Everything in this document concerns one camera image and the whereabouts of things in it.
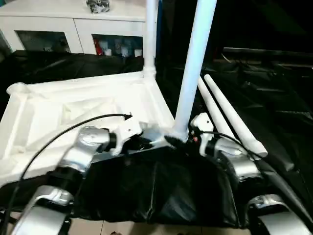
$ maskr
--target tile floor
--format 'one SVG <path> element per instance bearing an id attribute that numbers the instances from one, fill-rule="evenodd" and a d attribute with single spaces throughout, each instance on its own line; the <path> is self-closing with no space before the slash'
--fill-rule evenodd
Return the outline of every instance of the tile floor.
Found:
<path id="1" fill-rule="evenodd" d="M 12 213 L 12 217 L 18 218 L 19 213 Z M 105 221 L 89 221 L 73 219 L 69 235 L 250 235 L 248 230 L 205 228 L 197 226 L 176 226 L 143 224 L 133 222 L 108 223 Z"/>

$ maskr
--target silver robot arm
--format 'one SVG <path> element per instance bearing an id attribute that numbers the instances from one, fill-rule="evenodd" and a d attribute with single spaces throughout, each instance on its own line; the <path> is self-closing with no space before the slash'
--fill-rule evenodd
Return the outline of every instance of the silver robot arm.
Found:
<path id="1" fill-rule="evenodd" d="M 90 168 L 96 152 L 120 154 L 130 137 L 142 132 L 133 117 L 114 132 L 96 127 L 83 127 L 74 144 L 65 152 L 47 185 L 37 189 L 16 223 L 11 235 L 67 235 L 74 197 Z"/>
<path id="2" fill-rule="evenodd" d="M 206 156 L 208 152 L 218 159 L 224 170 L 228 172 L 230 181 L 237 187 L 245 183 L 246 194 L 250 186 L 260 182 L 263 176 L 256 166 L 254 159 L 237 143 L 226 138 L 213 138 L 213 124 L 206 113 L 196 116 L 191 126 L 200 131 L 200 154 Z M 247 201 L 246 213 L 253 210 L 253 227 L 251 234 L 256 235 L 312 235 L 304 222 L 294 213 L 284 200 L 276 194 L 258 195 Z"/>

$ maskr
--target white plastic tray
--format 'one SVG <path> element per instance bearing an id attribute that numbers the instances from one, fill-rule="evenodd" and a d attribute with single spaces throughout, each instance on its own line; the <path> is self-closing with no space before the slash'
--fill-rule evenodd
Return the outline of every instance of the white plastic tray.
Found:
<path id="1" fill-rule="evenodd" d="M 32 156 L 50 138 L 88 118 L 132 113 L 139 121 L 172 128 L 174 119 L 153 78 L 142 72 L 32 85 L 16 83 L 0 122 L 0 187 L 18 180 Z M 110 117 L 89 122 L 114 129 L 123 121 Z M 73 143 L 79 128 L 57 139 L 32 164 L 26 178 L 52 170 Z"/>

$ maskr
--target wire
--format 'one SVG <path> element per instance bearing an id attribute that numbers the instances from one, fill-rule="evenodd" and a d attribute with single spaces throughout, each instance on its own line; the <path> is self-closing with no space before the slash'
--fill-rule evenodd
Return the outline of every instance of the wire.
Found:
<path id="1" fill-rule="evenodd" d="M 257 156 L 257 157 L 260 158 L 260 159 L 263 159 L 263 158 L 264 158 L 264 157 L 262 157 L 261 155 L 259 155 L 259 154 L 255 153 L 255 152 L 249 150 L 248 148 L 246 148 L 241 142 L 239 142 L 239 141 L 236 140 L 235 138 L 233 138 L 233 137 L 231 137 L 231 136 L 229 136 L 229 135 L 226 135 L 226 134 L 224 134 L 224 133 L 216 132 L 216 131 L 203 131 L 203 132 L 201 132 L 201 133 L 214 134 L 214 135 L 218 135 L 218 136 L 223 136 L 223 137 L 225 137 L 225 138 L 227 138 L 227 139 L 230 139 L 230 140 L 234 141 L 236 144 L 240 145 L 245 151 L 247 151 L 247 153 L 249 153 L 249 154 L 252 156 L 252 158 L 253 158 L 254 160 L 256 160 L 254 156 Z"/>
<path id="2" fill-rule="evenodd" d="M 223 55 L 223 53 L 221 53 L 221 55 L 222 55 L 222 57 L 223 57 L 227 62 L 231 63 L 231 61 L 228 60 L 228 59 L 226 58 L 226 56 Z"/>
<path id="3" fill-rule="evenodd" d="M 46 143 L 34 156 L 33 158 L 29 161 L 29 163 L 27 164 L 27 166 L 25 167 L 23 173 L 21 174 L 19 180 L 17 181 L 17 184 L 14 188 L 14 191 L 12 193 L 12 196 L 11 196 L 11 199 L 8 203 L 8 206 L 7 206 L 7 209 L 5 211 L 5 216 L 4 216 L 4 223 L 3 223 L 3 227 L 2 227 L 2 232 L 1 234 L 2 235 L 6 235 L 6 230 L 7 230 L 7 226 L 8 226 L 8 223 L 9 223 L 9 219 L 10 219 L 10 213 L 12 211 L 12 208 L 13 208 L 13 203 L 14 203 L 14 199 L 17 195 L 17 192 L 21 186 L 21 183 L 23 182 L 24 180 L 24 176 L 27 172 L 27 170 L 29 169 L 30 165 L 34 162 L 34 160 L 51 144 L 53 143 L 57 138 L 59 138 L 61 135 L 65 134 L 66 132 L 69 132 L 73 129 L 75 129 L 76 127 L 79 127 L 85 123 L 88 123 L 90 121 L 93 121 L 93 120 L 97 120 L 97 119 L 101 119 L 101 118 L 109 118 L 109 117 L 125 117 L 126 119 L 132 117 L 132 115 L 127 115 L 127 114 L 106 114 L 106 115 L 100 115 L 100 116 L 96 116 L 96 117 L 93 117 L 93 118 L 90 118 L 90 119 L 87 119 L 85 121 L 82 121 L 76 125 L 73 125 L 71 127 L 69 127 L 68 129 L 62 131 L 61 133 L 57 134 L 55 137 L 53 137 L 51 140 L 49 140 L 48 143 Z"/>

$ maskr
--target white pole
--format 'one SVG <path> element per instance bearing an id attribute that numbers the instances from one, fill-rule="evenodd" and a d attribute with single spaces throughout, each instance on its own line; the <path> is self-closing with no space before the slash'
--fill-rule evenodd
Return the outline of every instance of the white pole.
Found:
<path id="1" fill-rule="evenodd" d="M 204 99 L 207 109 L 209 110 L 209 113 L 213 119 L 216 129 L 223 134 L 235 138 L 233 132 L 229 128 L 224 116 L 222 115 L 219 107 L 217 107 L 213 97 L 211 96 L 209 90 L 207 89 L 201 77 L 198 80 L 198 88 Z"/>
<path id="2" fill-rule="evenodd" d="M 155 12 L 156 12 L 156 1 L 146 0 L 146 34 L 144 37 L 144 66 L 143 71 L 145 76 L 155 75 L 155 58 L 154 58 L 154 35 L 156 31 L 155 26 Z"/>
<path id="3" fill-rule="evenodd" d="M 216 0 L 198 0 L 176 111 L 173 136 L 187 141 L 188 122 L 213 21 Z"/>
<path id="4" fill-rule="evenodd" d="M 259 142 L 250 132 L 249 128 L 246 126 L 244 121 L 242 121 L 236 110 L 229 103 L 229 101 L 224 96 L 220 88 L 215 84 L 211 76 L 207 74 L 206 76 L 204 76 L 204 80 L 208 84 L 211 92 L 218 101 L 219 105 L 221 106 L 222 110 L 227 116 L 227 119 L 229 120 L 230 124 L 236 131 L 243 145 L 250 149 L 251 151 L 265 157 L 268 154 L 268 152 L 266 151 L 262 143 Z"/>

